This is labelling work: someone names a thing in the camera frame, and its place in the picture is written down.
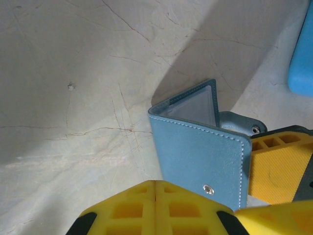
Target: white surface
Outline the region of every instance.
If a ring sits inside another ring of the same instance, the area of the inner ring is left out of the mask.
[[[87,207],[160,179],[146,111],[208,77],[221,110],[313,128],[312,99],[286,85],[307,6],[1,0],[0,234],[65,234]]]

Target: light blue leather card holder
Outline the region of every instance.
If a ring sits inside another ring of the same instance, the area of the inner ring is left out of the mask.
[[[248,135],[267,131],[262,122],[219,113],[214,79],[153,106],[148,114],[164,180],[232,210],[246,206]]]

